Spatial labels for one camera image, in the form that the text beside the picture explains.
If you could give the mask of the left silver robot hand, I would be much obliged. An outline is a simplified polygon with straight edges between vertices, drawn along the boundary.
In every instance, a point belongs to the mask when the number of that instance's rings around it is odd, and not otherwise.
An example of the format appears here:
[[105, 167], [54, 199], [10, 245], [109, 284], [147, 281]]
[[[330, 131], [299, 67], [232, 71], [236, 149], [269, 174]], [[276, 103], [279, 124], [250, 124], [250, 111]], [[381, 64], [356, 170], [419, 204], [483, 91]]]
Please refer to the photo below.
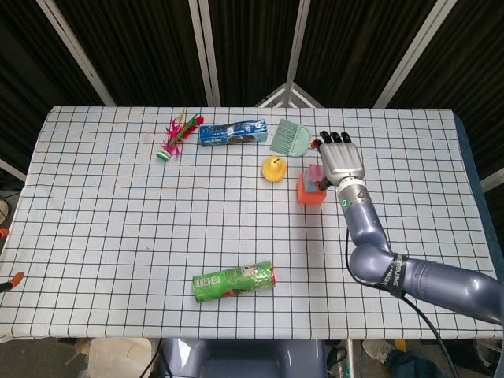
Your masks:
[[[5, 228], [0, 229], [0, 236], [4, 239], [9, 234], [9, 230]], [[0, 292], [4, 293], [14, 289], [17, 285], [20, 284], [22, 279], [24, 278], [24, 272], [17, 272], [10, 280], [6, 282], [2, 282], [0, 284]]]

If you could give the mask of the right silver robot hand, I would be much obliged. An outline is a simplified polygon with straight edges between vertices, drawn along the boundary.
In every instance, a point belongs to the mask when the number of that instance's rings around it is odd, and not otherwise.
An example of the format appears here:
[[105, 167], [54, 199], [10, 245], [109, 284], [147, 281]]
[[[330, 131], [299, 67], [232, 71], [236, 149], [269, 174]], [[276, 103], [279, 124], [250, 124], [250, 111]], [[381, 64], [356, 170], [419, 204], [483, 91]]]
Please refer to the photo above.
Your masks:
[[338, 187], [348, 178], [361, 180], [365, 177], [365, 169], [356, 145], [347, 132], [320, 131], [320, 139], [312, 141], [321, 156], [324, 175], [317, 181], [317, 188], [325, 191], [330, 187]]

